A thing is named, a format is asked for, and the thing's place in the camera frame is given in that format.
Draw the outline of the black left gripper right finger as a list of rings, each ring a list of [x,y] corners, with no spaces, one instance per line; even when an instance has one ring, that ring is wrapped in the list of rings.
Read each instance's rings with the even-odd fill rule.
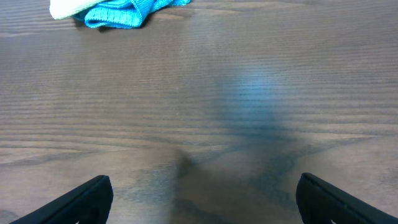
[[[397,224],[397,218],[305,172],[296,203],[304,224]]]

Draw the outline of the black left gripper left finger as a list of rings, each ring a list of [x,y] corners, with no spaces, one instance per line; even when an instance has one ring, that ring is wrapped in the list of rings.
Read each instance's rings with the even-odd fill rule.
[[[98,175],[11,224],[106,224],[113,189],[107,175]]]

